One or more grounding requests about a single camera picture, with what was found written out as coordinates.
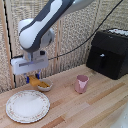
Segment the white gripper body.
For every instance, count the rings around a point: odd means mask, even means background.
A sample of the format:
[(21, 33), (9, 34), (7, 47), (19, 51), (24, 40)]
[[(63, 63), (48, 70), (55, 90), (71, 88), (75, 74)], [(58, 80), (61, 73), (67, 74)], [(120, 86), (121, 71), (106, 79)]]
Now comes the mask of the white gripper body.
[(33, 53), (24, 51), (22, 55), (13, 57), (10, 64), (14, 75), (40, 70), (48, 66), (47, 52), (44, 50)]

